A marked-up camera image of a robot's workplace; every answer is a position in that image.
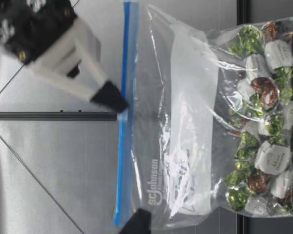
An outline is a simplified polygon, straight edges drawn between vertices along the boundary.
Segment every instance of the sc johnson logo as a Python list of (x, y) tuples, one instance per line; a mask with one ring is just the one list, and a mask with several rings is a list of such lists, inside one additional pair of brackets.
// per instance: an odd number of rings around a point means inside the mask
[(159, 181), (159, 160), (152, 160), (151, 180), (147, 182), (148, 203), (150, 206), (159, 206), (162, 204), (163, 195), (161, 182)]

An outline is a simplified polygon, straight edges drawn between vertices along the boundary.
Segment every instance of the screw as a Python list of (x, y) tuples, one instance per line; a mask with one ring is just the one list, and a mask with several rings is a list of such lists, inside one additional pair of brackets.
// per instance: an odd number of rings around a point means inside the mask
[(19, 53), (19, 59), (22, 61), (22, 62), (24, 62), (25, 60), (26, 60), (26, 52), (25, 51), (21, 51), (20, 53)]
[(65, 9), (64, 10), (64, 15), (66, 18), (70, 17), (70, 10), (69, 9)]

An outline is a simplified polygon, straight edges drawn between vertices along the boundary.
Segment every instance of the white wrapped candy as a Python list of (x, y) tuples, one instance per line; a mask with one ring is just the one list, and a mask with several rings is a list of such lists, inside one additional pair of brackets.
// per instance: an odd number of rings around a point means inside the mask
[(271, 77), (266, 60), (261, 54), (252, 54), (248, 56), (245, 67), (249, 84), (259, 77)]
[(245, 211), (254, 217), (267, 217), (267, 201), (262, 196), (250, 196), (244, 208)]
[(258, 123), (258, 133), (263, 136), (271, 136), (270, 132), (266, 128), (266, 121), (264, 119), (260, 120)]
[(274, 73), (280, 67), (293, 67), (293, 54), (289, 44), (282, 40), (275, 40), (266, 44), (265, 57), (267, 64)]
[(272, 184), (271, 194), (284, 199), (293, 185), (293, 169), (280, 174)]
[(237, 90), (241, 94), (243, 101), (246, 103), (250, 103), (250, 98), (256, 94), (256, 91), (250, 86), (247, 79), (239, 81)]
[(293, 127), (293, 101), (289, 105), (283, 107), (284, 113), (284, 129), (291, 130)]
[(280, 145), (271, 145), (265, 141), (257, 152), (255, 168), (277, 176), (285, 171), (291, 160), (291, 149)]
[(255, 137), (259, 141), (259, 134), (258, 134), (258, 127), (257, 127), (257, 122), (256, 121), (250, 121), (248, 122), (244, 128), (242, 129), (241, 133), (249, 133), (253, 137)]

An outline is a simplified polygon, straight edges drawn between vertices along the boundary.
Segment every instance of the blue zipper seal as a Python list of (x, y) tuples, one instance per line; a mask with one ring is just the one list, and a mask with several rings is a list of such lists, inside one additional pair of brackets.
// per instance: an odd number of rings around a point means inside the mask
[(139, 3), (125, 2), (125, 27), (123, 48), (122, 95), (130, 107), (122, 114), (119, 132), (119, 159), (117, 174), (117, 198), (114, 214), (115, 225), (126, 224), (131, 213), (132, 128), (134, 116), (134, 83), (136, 79), (136, 56), (139, 27)]

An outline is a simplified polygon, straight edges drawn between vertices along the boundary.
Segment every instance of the plastic bag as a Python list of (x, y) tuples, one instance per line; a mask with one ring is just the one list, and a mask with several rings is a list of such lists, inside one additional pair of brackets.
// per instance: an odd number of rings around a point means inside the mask
[(155, 229), (293, 216), (293, 18), (205, 33), (148, 6), (133, 41), (116, 224), (129, 200)]

